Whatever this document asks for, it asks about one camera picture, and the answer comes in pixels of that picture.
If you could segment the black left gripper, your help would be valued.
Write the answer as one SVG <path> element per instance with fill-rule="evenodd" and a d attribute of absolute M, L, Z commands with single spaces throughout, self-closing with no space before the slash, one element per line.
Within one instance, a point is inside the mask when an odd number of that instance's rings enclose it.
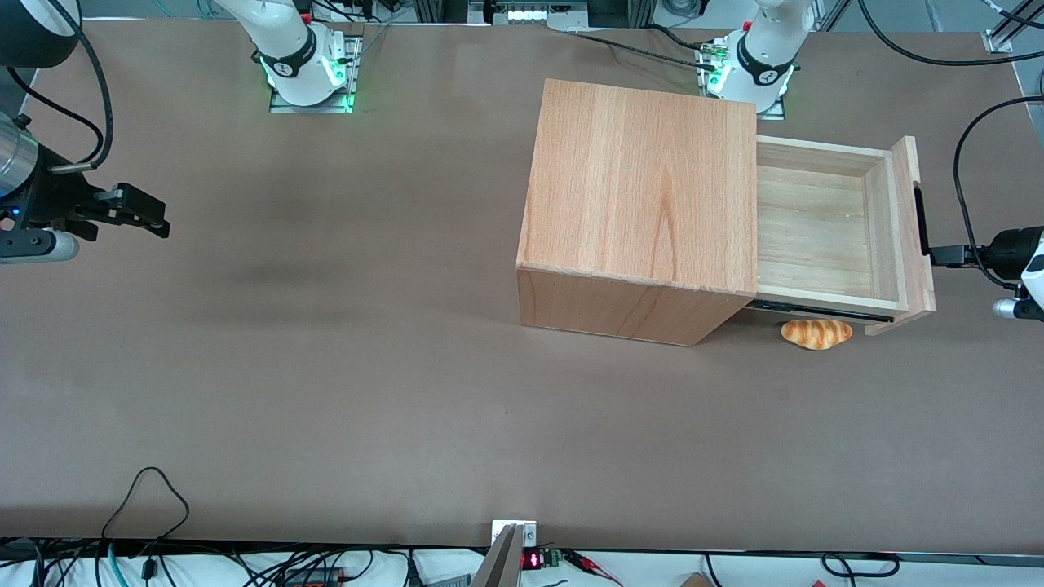
<path fill-rule="evenodd" d="M 973 268 L 991 271 L 1003 281 L 1020 281 L 1022 271 L 1030 264 L 1041 244 L 1043 227 L 1026 227 L 999 232 L 983 249 L 978 245 L 945 245 L 930 248 L 933 267 Z"/>

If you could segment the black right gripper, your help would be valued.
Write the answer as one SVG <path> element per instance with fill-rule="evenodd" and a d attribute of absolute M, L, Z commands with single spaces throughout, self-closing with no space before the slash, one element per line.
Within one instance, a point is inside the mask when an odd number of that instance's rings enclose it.
<path fill-rule="evenodd" d="M 162 239 L 170 236 L 164 201 L 130 183 L 116 183 L 102 191 L 90 185 L 82 172 L 55 175 L 50 171 L 68 163 L 66 159 L 38 159 L 29 167 L 26 160 L 2 160 L 2 216 L 15 222 L 10 231 L 2 231 L 3 245 L 15 244 L 19 234 L 29 229 L 64 230 L 67 226 L 75 236 L 96 241 L 95 224 L 138 227 Z"/>

